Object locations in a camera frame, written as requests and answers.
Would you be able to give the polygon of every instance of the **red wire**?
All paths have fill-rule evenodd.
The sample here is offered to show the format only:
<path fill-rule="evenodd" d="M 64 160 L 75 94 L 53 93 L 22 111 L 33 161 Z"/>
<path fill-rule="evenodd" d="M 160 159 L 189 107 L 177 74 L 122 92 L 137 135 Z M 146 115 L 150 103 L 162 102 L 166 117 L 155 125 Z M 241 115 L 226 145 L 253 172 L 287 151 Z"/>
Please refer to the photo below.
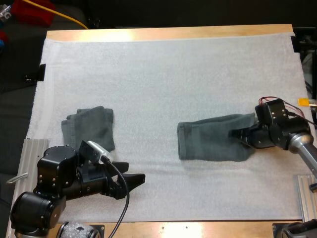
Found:
<path fill-rule="evenodd" d="M 259 99 L 259 105 L 263 104 L 263 100 L 266 100 L 267 102 L 269 102 L 269 101 L 270 101 L 269 98 L 279 99 L 278 97 L 274 97 L 274 96 L 261 97 L 261 98 Z M 287 102 L 284 101 L 284 100 L 283 100 L 283 102 L 288 105 L 288 106 L 285 105 L 286 108 L 289 108 L 289 109 L 294 110 L 295 112 L 297 112 L 298 114 L 300 114 L 302 117 L 305 118 L 305 115 L 304 115 L 304 113 L 303 113 L 303 111 L 302 111 L 301 109 L 296 108 L 296 107 L 293 106 L 293 105 L 290 105 L 289 103 L 287 103 Z"/>

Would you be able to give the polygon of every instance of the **wooden board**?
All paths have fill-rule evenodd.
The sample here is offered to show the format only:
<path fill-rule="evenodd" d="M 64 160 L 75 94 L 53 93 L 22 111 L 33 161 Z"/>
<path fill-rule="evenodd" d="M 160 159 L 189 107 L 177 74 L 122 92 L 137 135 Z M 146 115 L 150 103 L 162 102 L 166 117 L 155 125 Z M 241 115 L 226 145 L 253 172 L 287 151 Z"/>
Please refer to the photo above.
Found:
<path fill-rule="evenodd" d="M 48 31 L 47 38 L 58 41 L 119 42 L 202 37 L 252 36 L 283 32 L 293 32 L 292 25 L 278 24 Z"/>
<path fill-rule="evenodd" d="M 252 36 L 292 32 L 290 24 L 207 26 L 179 28 L 103 29 L 48 31 L 47 38 L 58 41 L 123 42 L 167 40 L 203 37 Z M 272 238 L 272 223 L 297 221 L 239 221 L 239 222 L 138 222 L 122 223 L 115 237 L 124 238 Z M 108 237 L 115 223 L 102 223 Z M 55 238 L 61 224 L 51 230 Z"/>
<path fill-rule="evenodd" d="M 272 223 L 263 222 L 131 222 L 122 223 L 114 237 L 117 238 L 272 238 Z M 105 226 L 107 238 L 115 223 L 95 223 Z M 49 233 L 55 238 L 61 224 Z"/>

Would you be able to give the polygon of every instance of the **metal bracket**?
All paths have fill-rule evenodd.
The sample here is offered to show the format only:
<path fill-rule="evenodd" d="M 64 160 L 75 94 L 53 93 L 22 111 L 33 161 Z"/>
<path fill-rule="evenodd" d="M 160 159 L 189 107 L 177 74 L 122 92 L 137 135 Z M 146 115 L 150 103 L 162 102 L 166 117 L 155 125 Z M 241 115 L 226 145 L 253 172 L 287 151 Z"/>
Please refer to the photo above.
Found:
<path fill-rule="evenodd" d="M 27 178 L 27 177 L 28 177 L 28 172 L 25 172 L 25 173 L 23 173 L 21 175 L 18 175 L 18 176 L 15 176 L 15 177 L 9 179 L 6 183 L 7 184 L 13 184 L 13 183 L 18 182 L 20 179 Z"/>

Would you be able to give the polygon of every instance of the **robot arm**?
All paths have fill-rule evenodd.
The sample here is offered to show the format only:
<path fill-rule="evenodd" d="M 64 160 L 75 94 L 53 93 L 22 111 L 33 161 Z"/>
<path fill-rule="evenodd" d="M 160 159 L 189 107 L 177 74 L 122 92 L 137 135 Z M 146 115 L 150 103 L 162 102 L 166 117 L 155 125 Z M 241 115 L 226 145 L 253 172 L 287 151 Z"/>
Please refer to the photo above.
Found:
<path fill-rule="evenodd" d="M 83 141 L 78 154 L 68 146 L 45 151 L 38 162 L 33 192 L 15 201 L 10 219 L 18 238 L 45 238 L 66 207 L 66 201 L 100 193 L 122 199 L 145 182 L 144 174 L 126 175 L 129 164 L 110 161 L 111 155 L 94 142 Z M 118 175 L 117 181 L 112 177 Z"/>
<path fill-rule="evenodd" d="M 255 109 L 258 123 L 232 130 L 229 136 L 256 149 L 278 146 L 299 154 L 317 177 L 317 148 L 313 146 L 314 138 L 307 120 L 287 111 L 281 99 L 260 104 Z"/>

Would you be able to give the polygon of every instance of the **gray cloth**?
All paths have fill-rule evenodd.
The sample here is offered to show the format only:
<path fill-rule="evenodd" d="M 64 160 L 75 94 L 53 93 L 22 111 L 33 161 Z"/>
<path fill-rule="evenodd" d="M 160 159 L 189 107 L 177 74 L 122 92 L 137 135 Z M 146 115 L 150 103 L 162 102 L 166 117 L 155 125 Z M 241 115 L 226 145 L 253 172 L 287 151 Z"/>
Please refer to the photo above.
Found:
<path fill-rule="evenodd" d="M 250 127 L 254 114 L 234 114 L 177 126 L 178 154 L 181 160 L 244 161 L 254 149 L 228 136 L 229 131 Z"/>
<path fill-rule="evenodd" d="M 64 143 L 78 150 L 82 140 L 91 140 L 108 151 L 114 150 L 112 135 L 113 110 L 101 106 L 78 109 L 61 122 Z"/>

